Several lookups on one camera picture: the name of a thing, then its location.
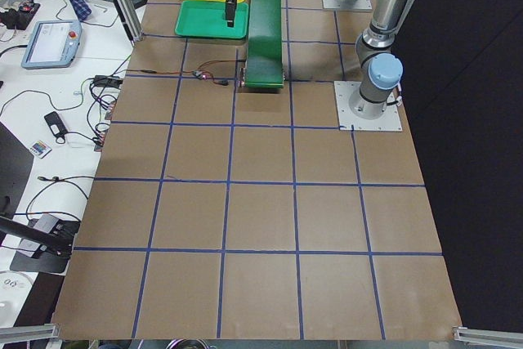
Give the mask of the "green tray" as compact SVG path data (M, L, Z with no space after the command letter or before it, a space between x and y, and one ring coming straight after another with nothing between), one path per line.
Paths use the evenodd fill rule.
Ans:
M180 7L175 34L191 38L243 39L247 34L249 5L236 7L235 24L228 27L223 2L185 0Z

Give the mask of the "green conveyor belt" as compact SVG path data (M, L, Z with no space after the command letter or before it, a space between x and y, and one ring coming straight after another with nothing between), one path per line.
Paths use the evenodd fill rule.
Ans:
M248 89L284 86L281 0L250 0L242 84Z

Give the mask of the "small controller circuit board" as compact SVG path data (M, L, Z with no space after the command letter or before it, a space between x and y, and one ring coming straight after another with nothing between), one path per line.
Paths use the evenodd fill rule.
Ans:
M193 72L193 75L198 78L198 79L205 79L206 78L206 75L205 73L203 73L202 71L199 71L199 70L195 70Z

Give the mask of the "blue checkered cloth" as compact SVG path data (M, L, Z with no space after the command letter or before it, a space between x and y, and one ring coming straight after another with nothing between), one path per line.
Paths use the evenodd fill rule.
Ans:
M84 22L92 13L92 9L87 5L85 0L69 0L78 20Z

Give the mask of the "teach pendant tablet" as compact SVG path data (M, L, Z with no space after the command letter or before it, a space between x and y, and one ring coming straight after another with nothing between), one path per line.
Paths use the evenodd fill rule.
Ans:
M78 20L39 21L31 34L21 61L24 69L66 68L81 42L83 28Z

